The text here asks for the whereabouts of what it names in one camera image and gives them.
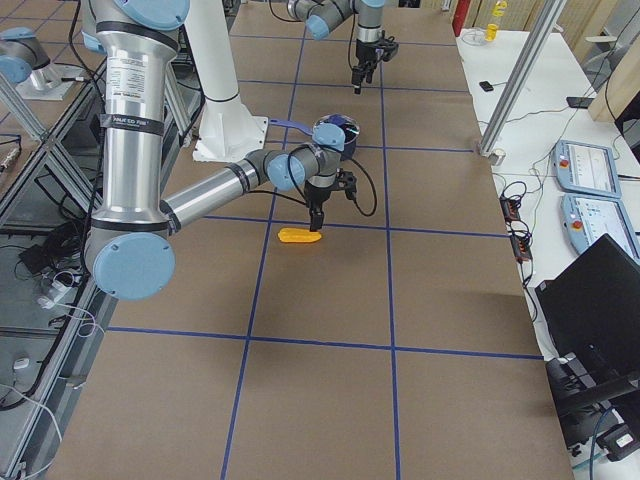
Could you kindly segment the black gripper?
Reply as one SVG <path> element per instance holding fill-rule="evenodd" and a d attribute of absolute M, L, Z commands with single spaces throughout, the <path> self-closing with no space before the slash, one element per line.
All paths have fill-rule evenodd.
<path fill-rule="evenodd" d="M 383 51 L 380 40 L 375 42 L 356 41 L 357 63 L 352 67 L 351 83 L 355 94 L 360 94 L 362 90 L 363 71 L 367 84 L 371 84 L 377 64 L 380 61 Z"/>
<path fill-rule="evenodd" d="M 320 231 L 324 224 L 323 205 L 330 198 L 334 183 L 316 186 L 310 180 L 304 183 L 304 196 L 310 215 L 310 231 Z"/>

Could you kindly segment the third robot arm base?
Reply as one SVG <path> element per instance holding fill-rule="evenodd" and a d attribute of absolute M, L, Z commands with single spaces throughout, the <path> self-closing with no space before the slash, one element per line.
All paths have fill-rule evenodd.
<path fill-rule="evenodd" d="M 1 32 L 1 74 L 23 99 L 61 101 L 82 72 L 80 67 L 54 63 L 28 27 Z"/>

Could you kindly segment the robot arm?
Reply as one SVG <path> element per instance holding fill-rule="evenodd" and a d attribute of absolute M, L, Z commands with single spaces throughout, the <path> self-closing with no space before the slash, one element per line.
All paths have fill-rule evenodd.
<path fill-rule="evenodd" d="M 263 183 L 280 190 L 332 183 L 345 143 L 337 125 L 315 126 L 293 151 L 264 148 L 267 121 L 240 99 L 220 2 L 90 1 L 83 17 L 85 34 L 106 54 L 103 200 L 85 247 L 102 291 L 120 300 L 158 293 L 175 269 L 169 237 Z M 199 145 L 223 168 L 162 199 L 165 93 L 181 34 L 205 98 Z"/>
<path fill-rule="evenodd" d="M 287 12 L 291 19 L 302 21 L 315 40 L 327 38 L 349 19 L 355 21 L 357 64 L 351 66 L 351 84 L 359 95 L 364 82 L 372 83 L 378 65 L 390 61 L 399 49 L 383 29 L 384 6 L 384 1 L 375 0 L 295 0 L 287 2 Z"/>

